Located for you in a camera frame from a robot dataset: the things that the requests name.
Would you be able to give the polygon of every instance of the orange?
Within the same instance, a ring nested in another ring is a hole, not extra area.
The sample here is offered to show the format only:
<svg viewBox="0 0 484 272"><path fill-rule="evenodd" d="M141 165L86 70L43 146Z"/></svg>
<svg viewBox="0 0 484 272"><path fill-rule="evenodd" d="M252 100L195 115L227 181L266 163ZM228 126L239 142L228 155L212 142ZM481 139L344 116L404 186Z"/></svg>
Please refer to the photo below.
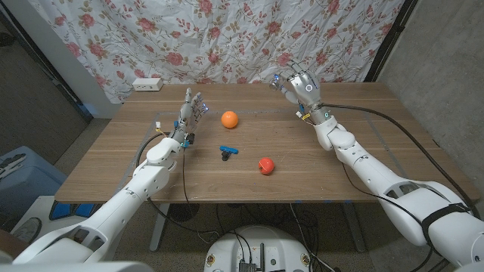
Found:
<svg viewBox="0 0 484 272"><path fill-rule="evenodd" d="M233 111L227 111L222 115L222 124L226 128L233 128L237 125L239 122L239 118L237 117L237 114L235 114Z"/></svg>

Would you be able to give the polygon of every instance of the black strap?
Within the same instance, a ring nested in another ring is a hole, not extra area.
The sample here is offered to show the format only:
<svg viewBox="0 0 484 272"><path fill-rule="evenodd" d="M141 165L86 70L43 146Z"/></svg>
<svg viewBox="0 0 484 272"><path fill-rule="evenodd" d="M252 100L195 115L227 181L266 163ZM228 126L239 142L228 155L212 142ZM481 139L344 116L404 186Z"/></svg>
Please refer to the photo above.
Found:
<svg viewBox="0 0 484 272"><path fill-rule="evenodd" d="M463 203L454 203L450 204L449 206L442 208L440 210L437 210L433 213L431 213L429 216L427 216L425 219L422 220L422 231L423 231L423 236L425 237L425 240L429 245L432 244L430 241L429 237L429 227L430 225L439 220L440 218L451 214L452 212L468 212L470 211L469 208L464 206Z"/></svg>

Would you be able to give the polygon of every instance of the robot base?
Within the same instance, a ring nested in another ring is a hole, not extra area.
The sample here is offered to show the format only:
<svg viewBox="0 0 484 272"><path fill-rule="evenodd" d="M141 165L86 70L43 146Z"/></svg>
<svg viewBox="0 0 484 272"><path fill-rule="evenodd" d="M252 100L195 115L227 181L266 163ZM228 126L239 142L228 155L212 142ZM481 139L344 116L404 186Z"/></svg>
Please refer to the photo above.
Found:
<svg viewBox="0 0 484 272"><path fill-rule="evenodd" d="M227 233L210 247L205 259L204 272L309 271L309 253L301 242L288 233L263 225L239 227L235 232L247 240L250 249L241 237L239 239L242 248L235 234ZM246 264L240 264L242 250ZM249 250L255 267L248 265Z"/></svg>

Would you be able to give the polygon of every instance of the blue object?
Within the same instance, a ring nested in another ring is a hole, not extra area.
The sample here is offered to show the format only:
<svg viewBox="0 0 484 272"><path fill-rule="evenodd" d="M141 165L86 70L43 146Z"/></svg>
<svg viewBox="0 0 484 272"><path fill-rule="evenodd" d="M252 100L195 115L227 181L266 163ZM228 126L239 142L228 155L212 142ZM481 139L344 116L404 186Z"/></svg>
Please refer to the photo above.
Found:
<svg viewBox="0 0 484 272"><path fill-rule="evenodd" d="M231 147L220 146L220 151L226 151L231 154L239 154L239 150L236 150L235 148L231 148Z"/></svg>
<svg viewBox="0 0 484 272"><path fill-rule="evenodd" d="M22 217L39 196L53 196L67 176L28 147L0 156L0 162L26 154L21 168L0 180L0 213Z"/></svg>
<svg viewBox="0 0 484 272"><path fill-rule="evenodd" d="M94 204L81 204L76 209L76 215L88 218L93 208Z"/></svg>
<svg viewBox="0 0 484 272"><path fill-rule="evenodd" d="M184 141L182 144L180 144L180 145L181 145L181 147L183 147L183 148L187 148L187 147L190 145L190 143L189 143L187 140L185 140L185 141Z"/></svg>
<svg viewBox="0 0 484 272"><path fill-rule="evenodd" d="M52 213L49 216L49 219L55 220L55 219L65 218L67 216L70 216L70 204L62 204L62 203L56 202L54 204L54 210L52 210Z"/></svg>

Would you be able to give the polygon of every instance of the orange ball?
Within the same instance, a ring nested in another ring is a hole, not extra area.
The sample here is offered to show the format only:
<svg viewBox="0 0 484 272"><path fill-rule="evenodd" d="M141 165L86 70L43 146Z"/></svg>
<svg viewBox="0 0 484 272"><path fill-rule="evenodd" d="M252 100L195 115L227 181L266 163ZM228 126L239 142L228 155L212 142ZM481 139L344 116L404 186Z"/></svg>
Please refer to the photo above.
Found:
<svg viewBox="0 0 484 272"><path fill-rule="evenodd" d="M237 123L239 123L239 118L233 111L227 111L222 115L222 124L226 128L233 128Z"/></svg>
<svg viewBox="0 0 484 272"><path fill-rule="evenodd" d="M274 170L274 162L269 158L262 158L259 161L259 170L264 175L270 174Z"/></svg>

